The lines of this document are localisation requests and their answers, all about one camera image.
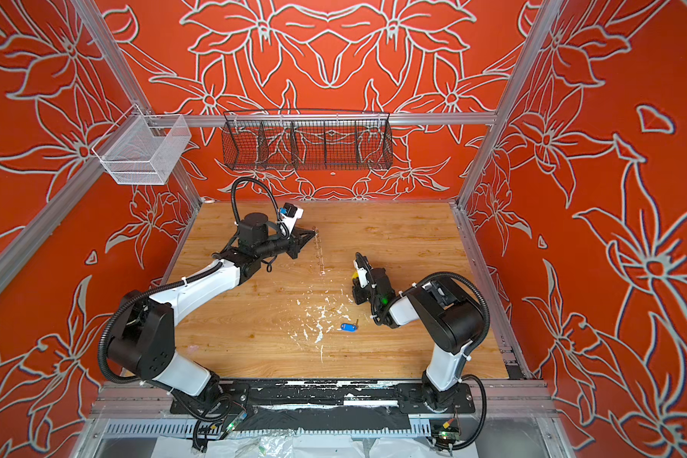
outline black mounting plate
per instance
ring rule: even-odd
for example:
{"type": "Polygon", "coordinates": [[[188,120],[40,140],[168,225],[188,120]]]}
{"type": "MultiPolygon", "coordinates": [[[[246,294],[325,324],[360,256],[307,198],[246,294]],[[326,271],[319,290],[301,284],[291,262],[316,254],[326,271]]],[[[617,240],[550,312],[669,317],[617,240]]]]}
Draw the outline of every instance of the black mounting plate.
{"type": "MultiPolygon", "coordinates": [[[[433,413],[422,400],[422,383],[400,383],[397,385],[397,400],[402,413],[433,413]]],[[[475,413],[471,388],[467,383],[461,383],[458,392],[453,396],[453,405],[443,413],[475,413]]]]}
{"type": "MultiPolygon", "coordinates": [[[[224,393],[228,393],[231,395],[232,401],[231,409],[229,410],[229,415],[227,416],[226,422],[223,425],[226,426],[226,424],[229,421],[232,421],[234,417],[237,416],[237,414],[243,410],[243,408],[247,408],[247,399],[249,398],[250,386],[246,383],[222,383],[221,387],[224,390],[224,393]]],[[[226,403],[220,405],[218,408],[209,412],[208,416],[217,415],[220,412],[221,408],[225,407],[226,403]]],[[[179,415],[188,415],[186,409],[184,409],[183,406],[180,405],[178,401],[176,401],[175,399],[173,399],[173,404],[171,404],[171,413],[179,415]]]]}

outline orange floral wallpaper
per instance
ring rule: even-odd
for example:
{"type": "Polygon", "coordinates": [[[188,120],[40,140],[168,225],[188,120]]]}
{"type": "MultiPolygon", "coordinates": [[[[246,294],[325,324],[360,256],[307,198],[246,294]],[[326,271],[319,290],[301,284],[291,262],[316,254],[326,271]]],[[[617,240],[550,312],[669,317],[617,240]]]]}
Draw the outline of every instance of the orange floral wallpaper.
{"type": "Polygon", "coordinates": [[[467,210],[578,456],[687,456],[687,0],[568,0],[467,210]]]}
{"type": "MultiPolygon", "coordinates": [[[[539,10],[536,0],[97,4],[156,113],[194,115],[495,110],[539,10]]],[[[452,198],[484,134],[483,125],[395,129],[387,172],[234,173],[218,129],[205,127],[182,161],[216,199],[240,175],[291,198],[452,198]]]]}
{"type": "MultiPolygon", "coordinates": [[[[0,252],[129,107],[64,0],[0,0],[0,252]]],[[[0,457],[68,456],[96,398],[96,337],[161,280],[191,215],[103,175],[0,296],[0,457]]]]}

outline plastic sheet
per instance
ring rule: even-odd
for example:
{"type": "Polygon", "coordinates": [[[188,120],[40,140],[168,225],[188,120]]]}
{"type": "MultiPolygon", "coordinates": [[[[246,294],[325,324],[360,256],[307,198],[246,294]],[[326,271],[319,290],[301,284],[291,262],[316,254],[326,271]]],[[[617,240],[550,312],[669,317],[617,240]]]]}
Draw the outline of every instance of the plastic sheet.
{"type": "MultiPolygon", "coordinates": [[[[393,439],[381,437],[369,450],[369,458],[441,458],[450,456],[448,452],[436,452],[428,445],[414,439],[393,439]]],[[[476,445],[453,452],[454,458],[478,458],[476,445]]]]}
{"type": "Polygon", "coordinates": [[[363,444],[346,435],[269,435],[209,442],[206,453],[190,439],[158,437],[152,458],[364,458],[363,444]]]}

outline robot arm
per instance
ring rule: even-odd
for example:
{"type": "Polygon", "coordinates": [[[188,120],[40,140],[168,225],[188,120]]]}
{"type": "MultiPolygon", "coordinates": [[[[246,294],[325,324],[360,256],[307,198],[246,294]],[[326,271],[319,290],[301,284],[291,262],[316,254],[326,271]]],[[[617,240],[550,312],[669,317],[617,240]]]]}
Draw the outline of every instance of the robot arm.
{"type": "Polygon", "coordinates": [[[460,275],[434,273],[395,294],[383,268],[371,268],[357,253],[356,303],[369,302],[377,325],[395,328],[419,319],[435,341],[432,359],[423,372],[423,399],[428,408],[442,412],[450,407],[470,353],[489,332],[489,311],[478,290],[460,275]],[[478,300],[453,281],[465,284],[478,300]]]}
{"type": "MultiPolygon", "coordinates": [[[[244,181],[261,184],[240,178],[234,182],[233,196],[238,184],[244,181]]],[[[285,204],[278,210],[269,190],[268,194],[277,214],[275,222],[268,221],[263,213],[250,213],[240,220],[233,200],[237,233],[220,253],[212,255],[214,260],[209,265],[173,284],[125,295],[100,338],[100,369],[108,380],[143,380],[172,389],[185,405],[197,410],[212,407],[218,401],[219,377],[176,352],[174,328],[211,298],[247,281],[263,263],[270,271],[277,255],[287,253],[296,259],[303,246],[315,237],[314,231],[295,226],[302,217],[301,208],[285,204]],[[108,359],[134,376],[115,374],[107,364],[108,359]]]]}

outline wooden tabletop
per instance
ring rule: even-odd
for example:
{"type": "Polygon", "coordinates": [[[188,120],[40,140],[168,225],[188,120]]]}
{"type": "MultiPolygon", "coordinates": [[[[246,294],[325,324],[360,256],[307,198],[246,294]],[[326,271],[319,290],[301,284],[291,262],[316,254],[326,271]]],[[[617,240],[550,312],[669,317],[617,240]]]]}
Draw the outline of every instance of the wooden tabletop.
{"type": "MultiPolygon", "coordinates": [[[[446,203],[301,202],[297,225],[317,229],[297,260],[280,255],[246,283],[196,309],[176,327],[176,346],[222,377],[419,378],[434,343],[418,321],[376,326],[369,304],[352,298],[356,252],[387,269],[395,290],[432,272],[472,278],[446,203]],[[358,322],[359,329],[340,330],[358,322]]],[[[241,202],[239,213],[273,214],[269,202],[241,202]]],[[[203,205],[171,281],[211,261],[234,233],[226,203],[203,205]]],[[[472,354],[466,373],[508,378],[493,335],[472,354]]]]}

